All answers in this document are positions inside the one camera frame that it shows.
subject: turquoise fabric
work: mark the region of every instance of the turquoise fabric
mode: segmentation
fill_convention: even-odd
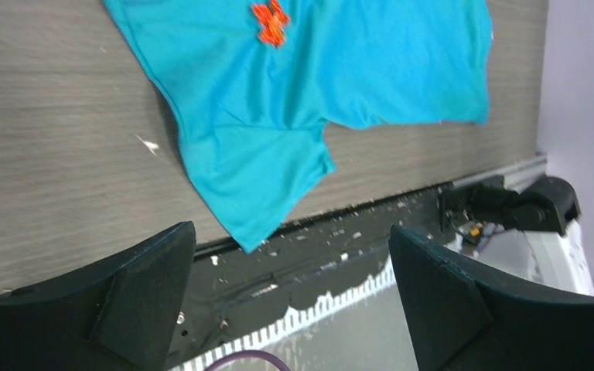
[[[280,0],[279,49],[251,12],[268,2],[104,2],[172,107],[190,180],[247,252],[334,170],[328,122],[488,118],[485,0]]]

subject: blue cloth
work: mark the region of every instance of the blue cloth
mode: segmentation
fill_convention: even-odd
[[[334,170],[328,122],[488,118],[486,0],[280,0],[280,49],[251,12],[269,1],[104,2],[172,107],[190,180],[247,252]]]

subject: cable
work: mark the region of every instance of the cable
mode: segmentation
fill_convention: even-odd
[[[215,371],[219,369],[221,366],[226,365],[229,362],[233,362],[239,359],[244,358],[259,358],[264,359],[265,361],[270,362],[274,367],[279,369],[279,371],[290,371],[288,365],[286,365],[280,358],[275,356],[274,354],[264,352],[262,350],[243,350],[240,352],[232,353],[228,356],[222,357],[217,361],[213,362],[210,366],[208,366],[204,371]]]

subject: wood grain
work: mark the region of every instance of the wood grain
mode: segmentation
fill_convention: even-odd
[[[547,2],[491,0],[486,127],[351,131],[289,219],[535,153]],[[138,139],[154,141],[153,155]],[[0,0],[0,290],[71,271],[180,220],[227,234],[186,180],[166,104],[98,0]]]

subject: orange object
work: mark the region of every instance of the orange object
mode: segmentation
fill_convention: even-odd
[[[270,6],[252,5],[251,10],[263,26],[258,38],[263,43],[272,44],[275,48],[283,45],[285,41],[283,26],[290,23],[290,17],[283,12],[278,0],[270,0]]]

